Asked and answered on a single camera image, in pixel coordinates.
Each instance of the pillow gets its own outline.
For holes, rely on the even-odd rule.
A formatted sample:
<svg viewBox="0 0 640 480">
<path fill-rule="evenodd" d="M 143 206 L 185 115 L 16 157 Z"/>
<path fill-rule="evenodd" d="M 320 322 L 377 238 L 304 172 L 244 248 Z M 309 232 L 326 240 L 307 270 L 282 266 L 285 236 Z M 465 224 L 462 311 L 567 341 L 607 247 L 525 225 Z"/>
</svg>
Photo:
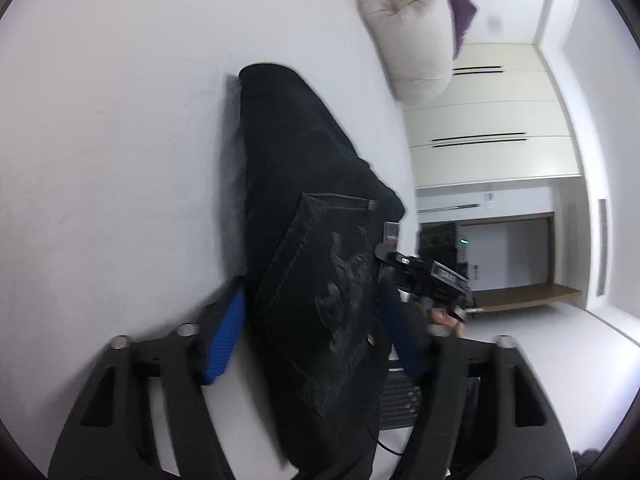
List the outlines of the pillow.
<svg viewBox="0 0 640 480">
<path fill-rule="evenodd" d="M 451 4 L 451 10 L 453 11 L 456 41 L 453 57 L 456 59 L 460 53 L 460 47 L 462 47 L 462 44 L 464 43 L 465 34 L 469 30 L 471 22 L 473 21 L 476 12 L 478 12 L 478 9 L 471 0 L 449 0 L 449 2 Z"/>
<path fill-rule="evenodd" d="M 396 98 L 423 104 L 447 87 L 453 65 L 448 0 L 358 0 Z"/>
</svg>

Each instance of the silver bolt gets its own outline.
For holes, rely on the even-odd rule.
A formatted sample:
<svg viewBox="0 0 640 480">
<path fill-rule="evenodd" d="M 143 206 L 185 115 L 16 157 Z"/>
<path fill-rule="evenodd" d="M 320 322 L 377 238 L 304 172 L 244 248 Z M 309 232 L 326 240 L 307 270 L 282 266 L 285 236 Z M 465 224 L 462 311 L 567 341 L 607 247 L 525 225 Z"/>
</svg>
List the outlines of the silver bolt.
<svg viewBox="0 0 640 480">
<path fill-rule="evenodd" d="M 129 338 L 125 335 L 117 335 L 111 340 L 111 348 L 115 350 L 122 350 L 129 346 Z"/>
<path fill-rule="evenodd" d="M 200 331 L 200 327 L 193 323 L 185 323 L 180 325 L 176 331 L 180 337 L 189 337 L 196 335 Z"/>
<path fill-rule="evenodd" d="M 436 337 L 449 337 L 449 330 L 442 325 L 427 325 L 427 332 Z"/>
<path fill-rule="evenodd" d="M 499 335 L 497 338 L 495 338 L 495 343 L 500 348 L 504 349 L 512 349 L 519 346 L 516 338 L 511 337 L 510 335 Z"/>
</svg>

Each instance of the black cable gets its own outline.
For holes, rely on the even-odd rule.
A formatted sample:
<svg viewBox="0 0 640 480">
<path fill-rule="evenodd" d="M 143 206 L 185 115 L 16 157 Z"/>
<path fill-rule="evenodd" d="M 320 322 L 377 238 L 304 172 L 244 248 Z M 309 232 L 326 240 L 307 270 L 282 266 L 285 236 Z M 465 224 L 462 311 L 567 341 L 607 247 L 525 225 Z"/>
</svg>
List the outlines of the black cable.
<svg viewBox="0 0 640 480">
<path fill-rule="evenodd" d="M 371 428 L 368 428 L 369 430 L 369 434 L 371 435 L 372 439 L 376 441 L 376 443 L 385 451 L 388 451 L 389 453 L 393 453 L 394 455 L 398 455 L 398 456 L 402 456 L 402 453 L 398 453 L 397 451 L 394 451 L 393 449 L 389 449 L 387 446 L 385 446 L 384 444 L 382 444 L 382 442 L 380 442 L 378 439 L 376 439 L 376 436 L 373 434 L 373 432 L 371 431 Z"/>
</svg>

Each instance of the blue gripper pad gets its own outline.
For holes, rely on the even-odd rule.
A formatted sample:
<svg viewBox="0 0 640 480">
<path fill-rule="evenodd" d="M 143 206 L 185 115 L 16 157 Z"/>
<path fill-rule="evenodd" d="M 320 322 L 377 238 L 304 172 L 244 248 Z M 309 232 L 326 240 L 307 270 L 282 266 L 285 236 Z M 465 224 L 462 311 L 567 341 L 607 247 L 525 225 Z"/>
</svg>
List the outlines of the blue gripper pad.
<svg viewBox="0 0 640 480">
<path fill-rule="evenodd" d="M 244 286 L 235 280 L 230 294 L 219 303 L 209 305 L 201 318 L 206 359 L 202 376 L 211 384 L 226 369 L 231 352 L 238 341 L 244 323 Z"/>
</svg>

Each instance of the black pants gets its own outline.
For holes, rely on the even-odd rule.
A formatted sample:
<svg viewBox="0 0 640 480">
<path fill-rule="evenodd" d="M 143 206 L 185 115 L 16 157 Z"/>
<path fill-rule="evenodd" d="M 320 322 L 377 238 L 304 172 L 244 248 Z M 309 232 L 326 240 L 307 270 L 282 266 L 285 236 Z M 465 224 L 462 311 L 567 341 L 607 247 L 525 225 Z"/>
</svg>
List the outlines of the black pants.
<svg viewBox="0 0 640 480">
<path fill-rule="evenodd" d="M 292 70 L 246 67 L 247 314 L 299 480 L 366 480 L 390 343 L 373 247 L 404 214 Z"/>
</svg>

